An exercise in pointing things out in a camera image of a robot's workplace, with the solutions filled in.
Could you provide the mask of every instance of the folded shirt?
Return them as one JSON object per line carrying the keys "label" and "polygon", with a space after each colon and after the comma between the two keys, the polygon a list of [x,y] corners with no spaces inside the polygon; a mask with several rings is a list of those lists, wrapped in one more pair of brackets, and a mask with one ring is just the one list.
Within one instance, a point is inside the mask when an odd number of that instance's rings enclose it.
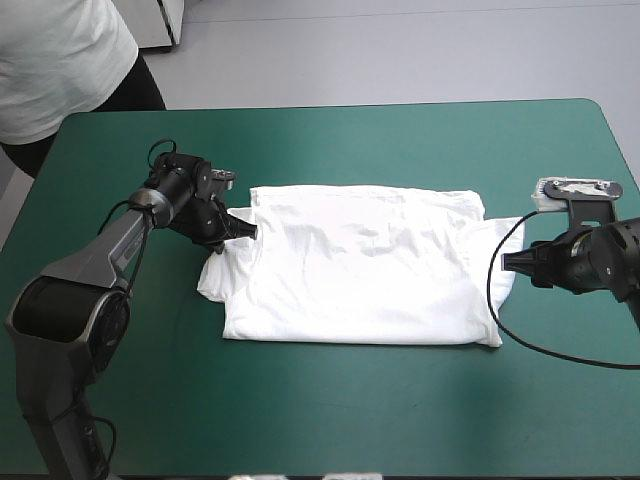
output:
{"label": "folded shirt", "polygon": [[[230,209],[258,237],[226,242],[198,291],[224,302],[230,339],[501,345],[486,305],[491,255],[517,218],[484,220],[471,191],[258,187]],[[520,227],[501,253],[522,249]],[[514,279],[498,265],[494,308]]]}

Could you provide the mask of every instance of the white cabinet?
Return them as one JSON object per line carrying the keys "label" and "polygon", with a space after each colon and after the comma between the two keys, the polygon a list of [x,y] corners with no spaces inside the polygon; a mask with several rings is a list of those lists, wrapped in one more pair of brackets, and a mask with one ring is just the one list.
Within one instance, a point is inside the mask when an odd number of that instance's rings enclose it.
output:
{"label": "white cabinet", "polygon": [[113,0],[140,48],[180,43],[184,0]]}

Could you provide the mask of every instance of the black pants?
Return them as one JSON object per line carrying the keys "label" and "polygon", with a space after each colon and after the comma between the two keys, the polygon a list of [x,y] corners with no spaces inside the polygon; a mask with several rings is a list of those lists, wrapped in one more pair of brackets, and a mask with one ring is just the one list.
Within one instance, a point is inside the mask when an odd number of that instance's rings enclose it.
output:
{"label": "black pants", "polygon": [[[94,112],[132,110],[166,110],[164,100],[142,55],[138,54],[127,76],[111,96]],[[2,145],[2,149],[16,166],[35,178],[49,153],[56,134],[24,145]]]}

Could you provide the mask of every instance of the gray floor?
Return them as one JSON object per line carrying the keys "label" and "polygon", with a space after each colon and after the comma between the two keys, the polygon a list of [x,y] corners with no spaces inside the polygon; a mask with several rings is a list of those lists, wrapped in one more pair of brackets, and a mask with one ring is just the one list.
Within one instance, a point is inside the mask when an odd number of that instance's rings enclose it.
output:
{"label": "gray floor", "polygon": [[590,98],[637,181],[639,25],[640,1],[187,0],[180,47],[146,58],[169,108]]}

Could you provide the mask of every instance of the white object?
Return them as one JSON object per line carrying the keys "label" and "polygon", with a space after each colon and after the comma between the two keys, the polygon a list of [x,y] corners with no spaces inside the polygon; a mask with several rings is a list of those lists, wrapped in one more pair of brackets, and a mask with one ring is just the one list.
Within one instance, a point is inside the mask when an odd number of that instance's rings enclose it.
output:
{"label": "white object", "polygon": [[137,55],[111,0],[0,1],[0,141],[41,140],[97,108]]}
{"label": "white object", "polygon": [[536,205],[538,212],[566,212],[569,208],[566,200],[549,197],[544,186],[548,182],[556,182],[560,190],[569,193],[582,193],[583,195],[591,195],[598,197],[609,197],[606,188],[609,188],[611,182],[596,178],[569,178],[569,177],[544,177],[538,180],[536,188],[531,194],[533,203]]}
{"label": "white object", "polygon": [[114,0],[140,48],[180,43],[184,0]]}
{"label": "white object", "polygon": [[[251,190],[230,213],[258,238],[226,242],[198,291],[225,302],[232,339],[501,345],[485,300],[487,268],[517,219],[483,220],[470,191],[379,186]],[[503,251],[522,249],[519,229]],[[513,272],[494,269],[495,307]]]}

